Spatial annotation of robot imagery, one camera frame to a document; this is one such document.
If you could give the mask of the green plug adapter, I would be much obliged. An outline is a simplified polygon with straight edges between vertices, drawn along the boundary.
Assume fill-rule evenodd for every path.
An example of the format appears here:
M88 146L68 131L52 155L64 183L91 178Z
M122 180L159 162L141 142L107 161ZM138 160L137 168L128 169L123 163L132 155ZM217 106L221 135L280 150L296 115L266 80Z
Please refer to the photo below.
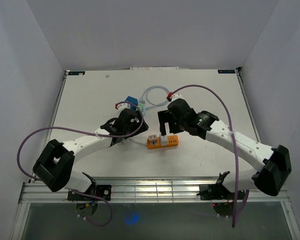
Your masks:
M140 111L144 110L144 104L143 103L139 103L138 104L138 108L140 109Z

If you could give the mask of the blue cube socket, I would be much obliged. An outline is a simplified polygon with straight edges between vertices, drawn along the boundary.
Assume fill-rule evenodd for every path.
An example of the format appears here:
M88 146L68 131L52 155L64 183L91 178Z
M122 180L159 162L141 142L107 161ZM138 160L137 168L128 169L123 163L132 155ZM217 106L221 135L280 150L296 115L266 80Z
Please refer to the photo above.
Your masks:
M125 101L127 102L127 105L128 105L128 107L131 109L131 110L133 110L133 111L135 111L136 110L136 108L137 108L137 106L138 106L138 100L135 98L135 97L132 97L132 96L128 96L126 99L125 99Z

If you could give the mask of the round light blue power strip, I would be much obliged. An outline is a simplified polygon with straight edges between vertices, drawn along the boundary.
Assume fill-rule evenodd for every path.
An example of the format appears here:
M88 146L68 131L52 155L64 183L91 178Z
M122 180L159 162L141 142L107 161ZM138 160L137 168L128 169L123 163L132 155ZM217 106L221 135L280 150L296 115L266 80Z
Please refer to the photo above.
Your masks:
M170 92L166 87L161 85L153 85L146 88L141 94L140 98L138 99L138 104L144 104L144 109L142 111L143 116L145 116L148 111L155 108L163 107L168 103L168 101L166 99L163 100L162 97L155 98L155 94L151 93L154 90L162 90L165 92L165 95L167 95Z

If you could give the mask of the white charger block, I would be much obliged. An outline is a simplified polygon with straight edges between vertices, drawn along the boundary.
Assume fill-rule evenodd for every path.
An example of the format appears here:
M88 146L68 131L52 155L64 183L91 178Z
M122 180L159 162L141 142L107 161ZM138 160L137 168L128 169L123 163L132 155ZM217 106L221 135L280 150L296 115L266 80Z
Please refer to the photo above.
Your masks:
M160 135L160 145L166 146L168 144L168 136L167 135Z

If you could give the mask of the orange power strip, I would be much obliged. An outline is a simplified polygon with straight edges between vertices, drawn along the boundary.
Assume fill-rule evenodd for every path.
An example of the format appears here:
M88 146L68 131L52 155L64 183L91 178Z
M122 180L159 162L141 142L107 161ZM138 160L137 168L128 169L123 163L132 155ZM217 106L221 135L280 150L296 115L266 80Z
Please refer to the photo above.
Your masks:
M177 135L149 135L146 145L149 150L177 147L179 145L179 138Z

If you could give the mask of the brown pink plug adapter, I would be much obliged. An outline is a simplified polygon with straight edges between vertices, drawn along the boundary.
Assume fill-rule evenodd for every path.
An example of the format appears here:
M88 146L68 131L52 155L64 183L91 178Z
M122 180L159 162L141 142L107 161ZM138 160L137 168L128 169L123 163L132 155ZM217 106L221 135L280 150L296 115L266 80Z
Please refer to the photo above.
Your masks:
M153 135L149 135L148 136L148 142L152 145L156 145L158 142L158 137L157 135L153 134Z

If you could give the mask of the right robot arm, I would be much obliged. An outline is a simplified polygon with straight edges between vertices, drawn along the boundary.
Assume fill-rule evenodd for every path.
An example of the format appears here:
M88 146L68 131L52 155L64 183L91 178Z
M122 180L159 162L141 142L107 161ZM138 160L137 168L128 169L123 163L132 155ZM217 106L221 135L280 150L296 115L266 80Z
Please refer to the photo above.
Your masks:
M252 169L239 173L226 171L219 174L216 183L200 191L204 199L227 199L244 190L259 190L275 197L292 172L286 147L272 147L240 132L232 132L216 115L205 110L195 112L182 98L173 100L157 115L162 136L167 134L166 127L171 134L187 132L237 154L252 166Z

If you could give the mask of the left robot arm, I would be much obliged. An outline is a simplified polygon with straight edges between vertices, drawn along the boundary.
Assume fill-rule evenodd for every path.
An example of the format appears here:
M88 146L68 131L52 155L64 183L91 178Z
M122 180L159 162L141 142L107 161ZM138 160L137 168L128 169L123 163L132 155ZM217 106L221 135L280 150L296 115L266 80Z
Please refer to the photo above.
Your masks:
M52 192L75 190L85 200L90 200L97 194L97 183L87 173L73 170L74 163L148 129L139 111L125 108L92 135L64 142L50 140L35 162L33 172Z

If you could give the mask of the white table board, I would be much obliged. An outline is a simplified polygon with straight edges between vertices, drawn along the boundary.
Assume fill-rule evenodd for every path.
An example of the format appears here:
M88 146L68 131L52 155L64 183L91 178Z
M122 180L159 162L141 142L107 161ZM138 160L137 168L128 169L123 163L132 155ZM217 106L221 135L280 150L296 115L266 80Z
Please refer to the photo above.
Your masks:
M235 73L198 69L130 69L86 71L66 78L50 138L61 142L93 132L117 115L115 104L128 96L140 98L145 89L163 86L178 91L196 112L208 111L247 137L257 140L242 84ZM162 90L151 92L165 100ZM158 109L145 114L148 131L76 162L75 171L93 177L216 177L234 171L235 156L221 146L178 135L177 147L148 149L149 135L159 133Z

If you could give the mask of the aluminium frame rail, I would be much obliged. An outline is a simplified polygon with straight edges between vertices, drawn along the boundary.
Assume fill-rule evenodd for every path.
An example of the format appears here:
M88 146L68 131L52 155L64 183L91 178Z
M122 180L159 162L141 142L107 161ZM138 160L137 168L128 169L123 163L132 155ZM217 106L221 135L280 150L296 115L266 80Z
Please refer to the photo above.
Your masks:
M99 185L110 185L112 204L212 203L201 200L201 185L210 185L214 179L98 179ZM25 183L20 203L69 203L69 197L78 195L67 189L51 192L43 183Z

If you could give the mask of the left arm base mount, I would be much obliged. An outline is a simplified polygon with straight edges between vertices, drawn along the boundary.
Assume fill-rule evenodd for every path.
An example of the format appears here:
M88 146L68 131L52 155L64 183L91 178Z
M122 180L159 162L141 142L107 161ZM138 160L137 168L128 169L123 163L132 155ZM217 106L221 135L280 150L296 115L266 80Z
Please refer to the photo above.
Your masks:
M97 185L94 191L91 192L85 192L86 195L93 195L97 196L99 198L102 198L106 201L111 200L111 194L112 194L112 185ZM95 198L83 196L77 193L74 193L72 191L68 191L67 195L68 201L95 201Z

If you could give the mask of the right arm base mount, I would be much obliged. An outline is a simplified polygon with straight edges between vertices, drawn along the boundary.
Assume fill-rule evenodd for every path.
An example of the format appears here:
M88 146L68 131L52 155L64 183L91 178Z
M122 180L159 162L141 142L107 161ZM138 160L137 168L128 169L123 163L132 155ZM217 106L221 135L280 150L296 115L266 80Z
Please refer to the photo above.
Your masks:
M215 183L200 184L196 194L201 200L234 200L236 174L226 171L220 173ZM253 185L253 180L247 174L239 174L237 199L243 200L245 190Z

